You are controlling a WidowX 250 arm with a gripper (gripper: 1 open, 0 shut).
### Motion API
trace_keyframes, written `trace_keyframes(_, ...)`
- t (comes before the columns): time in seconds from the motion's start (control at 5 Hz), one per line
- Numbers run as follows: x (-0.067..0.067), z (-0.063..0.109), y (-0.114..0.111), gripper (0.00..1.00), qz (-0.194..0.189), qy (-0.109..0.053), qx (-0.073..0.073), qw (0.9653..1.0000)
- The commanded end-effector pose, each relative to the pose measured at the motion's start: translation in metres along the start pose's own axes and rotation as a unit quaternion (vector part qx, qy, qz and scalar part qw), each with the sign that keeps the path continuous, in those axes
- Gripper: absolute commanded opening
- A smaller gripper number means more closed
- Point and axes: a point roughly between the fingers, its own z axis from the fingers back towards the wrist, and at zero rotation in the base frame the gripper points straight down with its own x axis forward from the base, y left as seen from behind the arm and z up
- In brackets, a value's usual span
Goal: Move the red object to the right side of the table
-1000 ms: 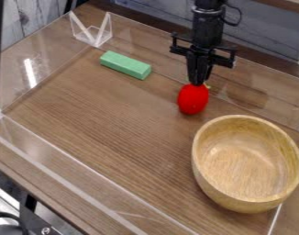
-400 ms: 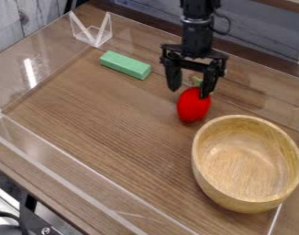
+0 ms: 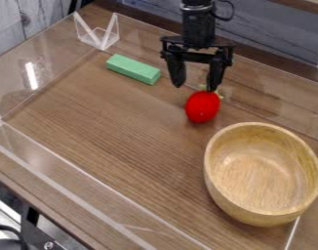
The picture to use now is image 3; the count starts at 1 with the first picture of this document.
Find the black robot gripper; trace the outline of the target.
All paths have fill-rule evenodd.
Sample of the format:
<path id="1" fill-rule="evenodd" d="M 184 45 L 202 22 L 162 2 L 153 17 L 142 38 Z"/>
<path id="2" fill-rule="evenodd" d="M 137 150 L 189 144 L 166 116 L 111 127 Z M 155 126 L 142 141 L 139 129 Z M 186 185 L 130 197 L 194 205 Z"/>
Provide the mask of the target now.
<path id="1" fill-rule="evenodd" d="M 162 36 L 161 42 L 161 57 L 168 63 L 174 86 L 181 88 L 186 83 L 186 63 L 210 63 L 206 90 L 216 92 L 224 79 L 224 65 L 234 64 L 236 44 L 216 40 L 208 47 L 196 47 L 178 35 Z"/>

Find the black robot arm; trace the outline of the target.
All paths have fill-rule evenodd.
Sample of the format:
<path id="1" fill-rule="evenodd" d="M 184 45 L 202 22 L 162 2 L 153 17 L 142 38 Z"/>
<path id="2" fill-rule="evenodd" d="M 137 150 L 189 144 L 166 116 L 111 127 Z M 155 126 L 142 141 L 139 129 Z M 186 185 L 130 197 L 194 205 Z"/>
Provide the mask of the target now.
<path id="1" fill-rule="evenodd" d="M 206 91 L 216 92 L 222 84 L 226 68 L 234 64 L 233 43 L 216 38 L 216 20 L 230 21 L 217 15 L 216 0 L 184 0 L 181 4 L 184 27 L 180 36 L 162 36 L 161 58 L 168 63 L 173 84 L 186 84 L 186 62 L 209 65 Z"/>

